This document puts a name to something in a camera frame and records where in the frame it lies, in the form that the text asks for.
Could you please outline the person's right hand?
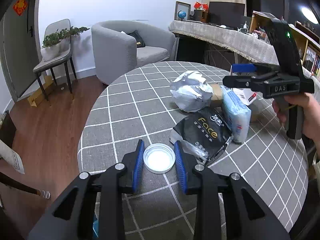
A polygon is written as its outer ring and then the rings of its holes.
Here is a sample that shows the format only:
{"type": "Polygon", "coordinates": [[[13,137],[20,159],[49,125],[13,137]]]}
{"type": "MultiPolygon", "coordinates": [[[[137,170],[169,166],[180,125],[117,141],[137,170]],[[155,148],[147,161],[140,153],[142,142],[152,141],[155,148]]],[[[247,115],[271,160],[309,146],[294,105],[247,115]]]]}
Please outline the person's right hand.
{"type": "Polygon", "coordinates": [[[297,105],[303,108],[304,122],[302,132],[305,136],[313,140],[317,151],[319,151],[319,103],[313,95],[309,93],[287,95],[284,96],[284,99],[292,105],[297,105]]]}

